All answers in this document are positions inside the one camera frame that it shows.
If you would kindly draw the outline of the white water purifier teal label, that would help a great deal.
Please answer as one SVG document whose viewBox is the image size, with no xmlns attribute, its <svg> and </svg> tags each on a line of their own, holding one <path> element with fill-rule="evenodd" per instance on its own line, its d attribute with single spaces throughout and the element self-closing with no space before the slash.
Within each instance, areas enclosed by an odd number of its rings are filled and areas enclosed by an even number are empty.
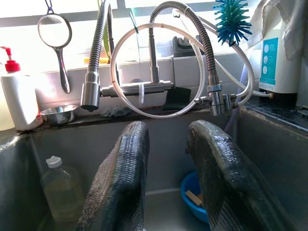
<svg viewBox="0 0 308 231">
<path fill-rule="evenodd" d="M 252 35 L 247 46 L 261 45 L 259 89 L 277 94 L 298 92 L 300 58 L 293 54 L 295 48 L 287 41 L 289 26 L 278 13 L 267 19 L 253 15 Z"/>
</svg>

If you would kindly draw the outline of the grey scrub sponge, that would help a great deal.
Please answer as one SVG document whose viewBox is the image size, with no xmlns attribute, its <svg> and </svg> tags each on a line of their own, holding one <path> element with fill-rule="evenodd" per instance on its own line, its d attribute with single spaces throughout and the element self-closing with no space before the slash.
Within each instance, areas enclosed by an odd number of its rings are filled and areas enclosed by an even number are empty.
<svg viewBox="0 0 308 231">
<path fill-rule="evenodd" d="M 128 107 L 116 106 L 112 108 L 107 108 L 100 113 L 103 118 L 121 118 L 131 114 L 132 110 Z"/>
</svg>

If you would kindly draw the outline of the white cloth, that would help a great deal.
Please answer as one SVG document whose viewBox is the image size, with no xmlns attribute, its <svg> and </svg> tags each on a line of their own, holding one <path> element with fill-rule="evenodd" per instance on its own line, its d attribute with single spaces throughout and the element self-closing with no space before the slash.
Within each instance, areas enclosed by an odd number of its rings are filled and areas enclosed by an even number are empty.
<svg viewBox="0 0 308 231">
<path fill-rule="evenodd" d="M 272 22 L 274 12 L 283 21 L 282 45 L 286 59 L 291 61 L 301 56 L 308 20 L 308 0 L 260 0 L 250 20 L 252 35 L 246 42 L 249 49 L 263 40 L 270 31 L 266 23 Z"/>
</svg>

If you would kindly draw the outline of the black plastic gadget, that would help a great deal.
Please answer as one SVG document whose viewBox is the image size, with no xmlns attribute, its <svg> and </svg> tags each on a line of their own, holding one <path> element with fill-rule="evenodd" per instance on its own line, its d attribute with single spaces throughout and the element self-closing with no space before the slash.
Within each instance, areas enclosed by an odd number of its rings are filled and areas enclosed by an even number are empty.
<svg viewBox="0 0 308 231">
<path fill-rule="evenodd" d="M 175 58 L 188 57 L 194 55 L 192 46 L 187 38 L 180 38 L 175 36 L 172 40 L 173 43 L 173 56 Z"/>
</svg>

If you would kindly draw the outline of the white plastic tube loop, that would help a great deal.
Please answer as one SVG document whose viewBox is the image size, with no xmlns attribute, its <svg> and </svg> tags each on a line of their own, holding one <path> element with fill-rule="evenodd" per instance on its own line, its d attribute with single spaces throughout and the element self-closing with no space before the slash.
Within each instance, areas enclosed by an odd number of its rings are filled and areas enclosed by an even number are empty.
<svg viewBox="0 0 308 231">
<path fill-rule="evenodd" d="M 141 31 L 144 29 L 149 29 L 149 28 L 165 28 L 165 29 L 169 29 L 172 30 L 174 32 L 180 33 L 183 36 L 187 37 L 191 43 L 193 43 L 193 45 L 197 46 L 198 49 L 195 49 L 194 53 L 196 55 L 197 61 L 198 61 L 198 65 L 199 65 L 199 70 L 200 70 L 200 84 L 199 84 L 199 88 L 198 91 L 196 93 L 196 97 L 200 97 L 201 94 L 203 93 L 203 90 L 205 88 L 205 65 L 204 65 L 204 61 L 202 60 L 202 56 L 200 53 L 200 49 L 203 48 L 202 44 L 197 41 L 194 37 L 192 37 L 190 34 L 188 34 L 186 31 L 177 28 L 175 26 L 171 26 L 171 25 L 167 25 L 167 24 L 162 24 L 162 23 L 146 23 L 146 24 L 142 24 L 140 26 L 137 27 L 137 29 L 131 29 L 128 32 L 126 32 L 118 41 L 116 47 L 114 48 L 114 52 L 112 53 L 111 56 L 111 61 L 110 61 L 110 79 L 112 82 L 112 85 L 115 89 L 115 92 L 117 94 L 117 96 L 121 99 L 121 101 L 127 106 L 129 107 L 131 110 L 133 110 L 134 112 L 142 115 L 142 116 L 146 116 L 148 118 L 153 118 L 153 119 L 168 119 L 168 118 L 174 118 L 174 117 L 178 117 L 180 115 L 183 115 L 185 113 L 187 113 L 188 111 L 190 111 L 195 105 L 196 103 L 194 101 L 191 101 L 184 109 L 175 112 L 173 114 L 169 114 L 169 115 L 152 115 L 152 114 L 148 114 L 146 112 L 143 112 L 141 110 L 139 110 L 138 108 L 136 108 L 134 105 L 132 105 L 130 103 L 130 101 L 126 98 L 126 96 L 124 95 L 120 85 L 117 82 L 116 79 L 116 59 L 117 59 L 117 55 L 118 52 L 121 48 L 121 46 L 123 45 L 123 43 L 133 34 L 135 34 L 136 30 Z"/>
</svg>

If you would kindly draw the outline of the metal mesh strainer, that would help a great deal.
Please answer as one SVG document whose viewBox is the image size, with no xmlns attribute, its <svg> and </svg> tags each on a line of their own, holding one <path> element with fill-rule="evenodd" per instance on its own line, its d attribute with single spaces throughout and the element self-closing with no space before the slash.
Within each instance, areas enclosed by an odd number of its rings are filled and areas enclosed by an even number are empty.
<svg viewBox="0 0 308 231">
<path fill-rule="evenodd" d="M 69 94 L 71 88 L 63 58 L 63 49 L 72 39 L 72 28 L 69 21 L 59 14 L 46 14 L 38 22 L 38 34 L 42 42 L 55 51 L 59 65 L 61 87 L 64 93 Z"/>
</svg>

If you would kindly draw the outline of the translucent white bottle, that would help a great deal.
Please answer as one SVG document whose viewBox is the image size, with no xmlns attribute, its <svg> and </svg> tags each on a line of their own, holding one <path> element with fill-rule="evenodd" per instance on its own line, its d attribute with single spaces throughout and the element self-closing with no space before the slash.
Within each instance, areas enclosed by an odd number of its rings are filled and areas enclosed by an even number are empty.
<svg viewBox="0 0 308 231">
<path fill-rule="evenodd" d="M 14 128 L 14 123 L 0 82 L 0 131 Z"/>
</svg>

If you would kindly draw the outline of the small steel bowl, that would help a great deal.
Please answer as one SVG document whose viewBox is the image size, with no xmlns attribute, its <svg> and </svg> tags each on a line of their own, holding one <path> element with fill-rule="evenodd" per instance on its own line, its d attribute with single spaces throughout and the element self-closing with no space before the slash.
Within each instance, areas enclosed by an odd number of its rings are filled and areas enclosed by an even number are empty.
<svg viewBox="0 0 308 231">
<path fill-rule="evenodd" d="M 78 105 L 62 105 L 55 108 L 49 108 L 42 111 L 40 114 L 44 121 L 50 125 L 58 126 L 68 124 L 77 116 L 76 110 L 79 108 Z"/>
</svg>

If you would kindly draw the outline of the stainless steel sink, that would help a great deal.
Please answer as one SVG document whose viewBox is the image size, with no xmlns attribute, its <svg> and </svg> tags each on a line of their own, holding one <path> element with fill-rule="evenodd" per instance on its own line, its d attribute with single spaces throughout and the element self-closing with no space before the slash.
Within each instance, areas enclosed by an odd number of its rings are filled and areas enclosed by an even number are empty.
<svg viewBox="0 0 308 231">
<path fill-rule="evenodd" d="M 206 231 L 180 197 L 180 182 L 194 170 L 186 154 L 188 126 L 207 120 L 224 127 L 227 119 L 205 110 L 173 119 L 104 120 L 87 116 L 74 123 L 43 125 L 26 133 L 0 132 L 0 231 L 72 231 L 53 221 L 40 184 L 46 159 L 61 157 L 75 167 L 84 192 L 124 127 L 143 120 L 149 128 L 145 227 L 148 231 Z M 308 119 L 294 121 L 264 109 L 240 110 L 230 130 L 240 149 L 260 169 L 300 231 L 308 231 Z"/>
</svg>

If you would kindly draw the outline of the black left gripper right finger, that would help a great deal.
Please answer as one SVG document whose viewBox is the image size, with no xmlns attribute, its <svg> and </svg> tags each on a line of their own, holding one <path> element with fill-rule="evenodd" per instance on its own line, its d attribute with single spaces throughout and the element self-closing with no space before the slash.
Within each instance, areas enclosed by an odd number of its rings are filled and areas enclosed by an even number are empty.
<svg viewBox="0 0 308 231">
<path fill-rule="evenodd" d="M 260 170 L 220 127 L 193 121 L 188 152 L 211 231 L 297 231 Z"/>
</svg>

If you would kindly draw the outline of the clear plastic bottle white cap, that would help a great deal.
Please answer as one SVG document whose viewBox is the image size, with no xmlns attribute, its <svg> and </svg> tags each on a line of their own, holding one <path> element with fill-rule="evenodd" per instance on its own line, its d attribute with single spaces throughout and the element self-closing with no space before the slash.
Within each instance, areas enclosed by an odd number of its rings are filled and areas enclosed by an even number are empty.
<svg viewBox="0 0 308 231">
<path fill-rule="evenodd" d="M 51 156 L 46 163 L 49 169 L 42 176 L 41 184 L 53 219 L 56 222 L 78 221 L 85 196 L 77 170 L 64 166 L 58 156 Z"/>
</svg>

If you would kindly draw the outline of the dark green scouring pad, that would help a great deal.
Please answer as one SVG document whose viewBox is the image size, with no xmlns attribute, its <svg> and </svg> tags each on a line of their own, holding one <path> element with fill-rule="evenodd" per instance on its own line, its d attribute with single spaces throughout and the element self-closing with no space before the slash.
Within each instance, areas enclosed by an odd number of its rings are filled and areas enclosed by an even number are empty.
<svg viewBox="0 0 308 231">
<path fill-rule="evenodd" d="M 181 110 L 191 101 L 191 90 L 188 88 L 175 87 L 167 91 L 166 102 L 163 110 Z"/>
</svg>

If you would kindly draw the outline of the thin white plastic tube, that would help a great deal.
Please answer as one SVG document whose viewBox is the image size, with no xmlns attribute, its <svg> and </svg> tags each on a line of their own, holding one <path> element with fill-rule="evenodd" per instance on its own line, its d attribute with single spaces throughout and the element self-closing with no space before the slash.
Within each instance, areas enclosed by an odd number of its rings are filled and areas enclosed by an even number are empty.
<svg viewBox="0 0 308 231">
<path fill-rule="evenodd" d="M 172 14 L 173 16 L 180 16 L 180 15 L 184 15 L 184 13 L 181 13 L 180 10 L 178 9 L 173 9 L 172 10 Z M 210 23 L 209 21 L 205 20 L 204 18 L 200 18 L 203 25 L 205 26 L 205 28 L 212 32 L 213 34 L 215 34 L 216 36 L 218 36 L 218 32 L 216 29 L 216 26 L 213 25 L 212 23 Z M 235 83 L 236 85 L 238 85 L 238 87 L 242 88 L 244 91 L 237 94 L 236 95 L 236 99 L 240 99 L 241 97 L 244 97 L 244 99 L 242 99 L 241 101 L 239 101 L 238 107 L 243 106 L 246 102 L 248 102 L 248 100 L 251 98 L 251 96 L 258 96 L 258 97 L 267 97 L 270 98 L 272 95 L 270 94 L 266 94 L 266 93 L 261 93 L 259 91 L 255 91 L 254 90 L 254 84 L 255 84 L 255 74 L 252 68 L 252 65 L 250 63 L 250 61 L 248 60 L 246 54 L 243 52 L 243 50 L 235 43 L 234 45 L 231 46 L 236 53 L 241 57 L 244 66 L 247 69 L 247 75 L 248 75 L 248 82 L 247 85 L 242 84 L 240 81 L 238 81 L 216 58 L 214 58 L 215 63 L 222 69 L 222 71 L 229 77 L 229 79 Z"/>
</svg>

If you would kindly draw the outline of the white bottle red pump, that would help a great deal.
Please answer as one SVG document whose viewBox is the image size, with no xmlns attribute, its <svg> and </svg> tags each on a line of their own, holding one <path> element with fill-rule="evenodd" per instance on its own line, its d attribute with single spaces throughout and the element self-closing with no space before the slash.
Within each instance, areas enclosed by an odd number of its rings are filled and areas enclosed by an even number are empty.
<svg viewBox="0 0 308 231">
<path fill-rule="evenodd" d="M 18 131 L 35 129 L 43 123 L 43 119 L 38 106 L 34 80 L 21 70 L 20 64 L 12 58 L 9 47 L 0 46 L 0 49 L 7 54 L 5 72 L 0 75 L 0 83 L 14 127 Z"/>
</svg>

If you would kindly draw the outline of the chrome faucet body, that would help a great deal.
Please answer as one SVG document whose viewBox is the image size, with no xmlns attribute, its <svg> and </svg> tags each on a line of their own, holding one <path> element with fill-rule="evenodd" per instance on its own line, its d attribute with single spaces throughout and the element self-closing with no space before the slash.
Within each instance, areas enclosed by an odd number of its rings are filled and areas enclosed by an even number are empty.
<svg viewBox="0 0 308 231">
<path fill-rule="evenodd" d="M 155 40 L 153 28 L 149 28 L 149 50 L 150 50 L 150 82 L 134 82 L 123 84 L 121 89 L 125 96 L 137 96 L 142 94 L 162 93 L 175 88 L 172 81 L 164 81 L 159 78 L 159 67 L 157 64 Z"/>
</svg>

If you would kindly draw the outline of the brown food pieces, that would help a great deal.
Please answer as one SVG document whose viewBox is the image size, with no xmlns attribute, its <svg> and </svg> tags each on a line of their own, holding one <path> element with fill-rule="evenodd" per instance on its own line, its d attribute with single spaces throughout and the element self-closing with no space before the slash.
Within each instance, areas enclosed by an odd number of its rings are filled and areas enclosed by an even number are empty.
<svg viewBox="0 0 308 231">
<path fill-rule="evenodd" d="M 198 207 L 203 207 L 203 198 L 202 195 L 195 195 L 193 192 L 190 190 L 187 190 L 185 192 L 185 195 Z"/>
</svg>

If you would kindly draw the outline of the teal bottle brush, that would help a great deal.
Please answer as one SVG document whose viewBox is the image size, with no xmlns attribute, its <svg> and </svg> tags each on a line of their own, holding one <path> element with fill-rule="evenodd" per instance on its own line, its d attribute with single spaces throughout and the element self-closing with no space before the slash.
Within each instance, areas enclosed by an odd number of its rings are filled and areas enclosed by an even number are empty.
<svg viewBox="0 0 308 231">
<path fill-rule="evenodd" d="M 228 43 L 231 47 L 239 45 L 242 39 L 248 41 L 246 35 L 252 35 L 252 24 L 246 20 L 249 16 L 245 13 L 249 10 L 247 0 L 215 0 L 218 5 L 213 6 L 218 17 L 216 24 L 219 42 Z"/>
</svg>

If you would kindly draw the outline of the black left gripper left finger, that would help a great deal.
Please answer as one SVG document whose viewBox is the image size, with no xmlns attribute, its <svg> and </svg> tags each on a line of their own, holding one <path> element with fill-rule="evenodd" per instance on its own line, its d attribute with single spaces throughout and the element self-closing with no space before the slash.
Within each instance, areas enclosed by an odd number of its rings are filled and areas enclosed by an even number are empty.
<svg viewBox="0 0 308 231">
<path fill-rule="evenodd" d="M 144 231 L 149 149 L 146 123 L 129 123 L 96 172 L 76 231 Z"/>
</svg>

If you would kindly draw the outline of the blue plastic bowl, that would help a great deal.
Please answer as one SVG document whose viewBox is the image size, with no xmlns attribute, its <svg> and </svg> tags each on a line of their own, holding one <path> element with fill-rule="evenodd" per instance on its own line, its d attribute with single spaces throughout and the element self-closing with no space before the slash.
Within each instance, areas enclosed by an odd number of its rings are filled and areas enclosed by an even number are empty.
<svg viewBox="0 0 308 231">
<path fill-rule="evenodd" d="M 181 181 L 180 194 L 191 213 L 200 221 L 209 224 L 206 210 L 197 206 L 191 199 L 188 198 L 188 196 L 185 194 L 188 190 L 196 196 L 201 193 L 196 171 L 189 173 Z"/>
</svg>

